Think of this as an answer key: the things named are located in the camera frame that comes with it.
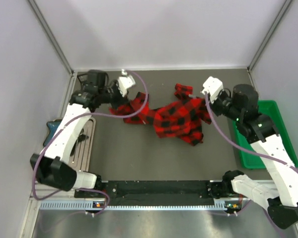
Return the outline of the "red black plaid shirt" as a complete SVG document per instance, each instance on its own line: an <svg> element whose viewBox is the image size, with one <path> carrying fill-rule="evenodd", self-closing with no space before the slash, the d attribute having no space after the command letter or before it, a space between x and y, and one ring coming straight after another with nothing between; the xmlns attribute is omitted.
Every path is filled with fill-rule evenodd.
<svg viewBox="0 0 298 238"><path fill-rule="evenodd" d="M211 124L204 98L193 95L193 87L177 83L176 101L156 109L145 107L137 115L124 118L124 123L151 125L159 138L179 138L196 146L203 143L202 123Z"/></svg>

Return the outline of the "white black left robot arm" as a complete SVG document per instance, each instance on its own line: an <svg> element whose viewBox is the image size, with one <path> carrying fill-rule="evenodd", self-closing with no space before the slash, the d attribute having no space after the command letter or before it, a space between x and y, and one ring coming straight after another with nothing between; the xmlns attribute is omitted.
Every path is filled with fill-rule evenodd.
<svg viewBox="0 0 298 238"><path fill-rule="evenodd" d="M42 150L42 156L33 154L30 164L35 181L62 191L77 188L96 188L98 175L75 170L70 166L71 152L91 114L102 104L118 107L128 102L128 90L135 80L125 70L112 82L101 70L90 70L81 88L71 95L67 109L54 137Z"/></svg>

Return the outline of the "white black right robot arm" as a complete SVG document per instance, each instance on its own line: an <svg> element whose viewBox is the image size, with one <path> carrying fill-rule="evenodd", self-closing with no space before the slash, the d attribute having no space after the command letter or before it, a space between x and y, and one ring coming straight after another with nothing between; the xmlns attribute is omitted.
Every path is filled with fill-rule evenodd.
<svg viewBox="0 0 298 238"><path fill-rule="evenodd" d="M276 190L272 190L241 171L229 171L223 176L228 193L244 195L260 205L280 229L298 223L298 170L274 121L259 112L257 91L251 85L238 84L232 92L226 92L223 83L215 78L203 84L201 93L210 117L223 115L234 121L252 149L237 145L224 133L222 137L238 150L260 157L276 186Z"/></svg>

